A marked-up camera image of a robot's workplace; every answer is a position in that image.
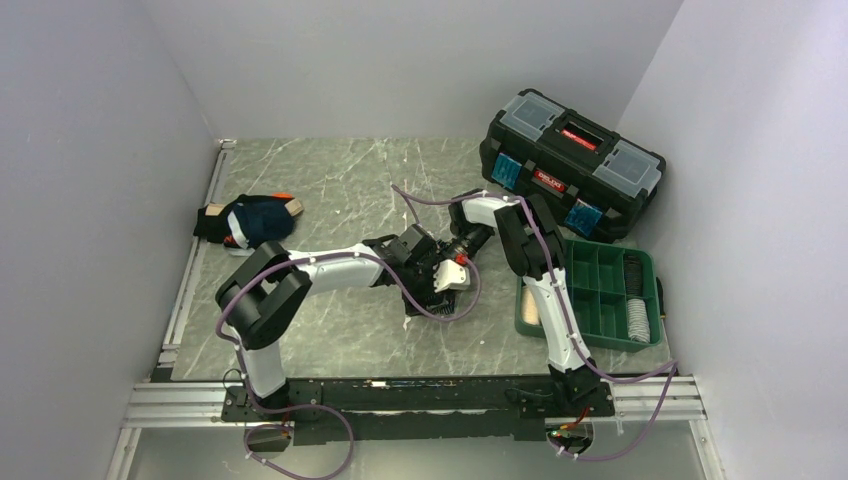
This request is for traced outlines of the navy striped underwear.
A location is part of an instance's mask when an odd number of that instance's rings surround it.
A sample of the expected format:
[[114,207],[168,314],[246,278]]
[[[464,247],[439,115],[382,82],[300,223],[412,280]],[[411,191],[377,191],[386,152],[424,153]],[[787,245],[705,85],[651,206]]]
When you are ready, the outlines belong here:
[[[417,298],[416,302],[425,312],[431,315],[449,317],[456,311],[456,292],[447,290],[440,293],[434,293],[426,298]],[[422,310],[415,307],[412,301],[408,298],[404,298],[404,309],[407,316],[424,316]]]

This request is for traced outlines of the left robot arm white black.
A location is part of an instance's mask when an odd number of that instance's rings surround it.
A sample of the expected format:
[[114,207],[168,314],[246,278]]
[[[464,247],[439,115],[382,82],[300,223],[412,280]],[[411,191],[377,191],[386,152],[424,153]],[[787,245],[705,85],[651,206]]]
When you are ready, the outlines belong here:
[[467,256],[419,226],[323,252],[286,250],[266,242],[218,288],[215,301],[251,384],[248,407],[264,420],[289,404],[279,341],[303,302],[355,287],[397,286],[407,315],[450,316],[455,293],[471,283]]

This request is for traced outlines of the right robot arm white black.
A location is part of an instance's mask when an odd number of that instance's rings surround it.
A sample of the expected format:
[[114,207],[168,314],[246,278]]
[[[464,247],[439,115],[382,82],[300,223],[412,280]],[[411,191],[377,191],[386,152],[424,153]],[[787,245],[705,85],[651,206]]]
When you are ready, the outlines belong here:
[[535,302],[547,345],[551,401],[564,415],[615,413],[605,382],[577,326],[568,298],[567,248],[544,200],[483,190],[448,203],[452,231],[486,227],[500,236],[507,264]]

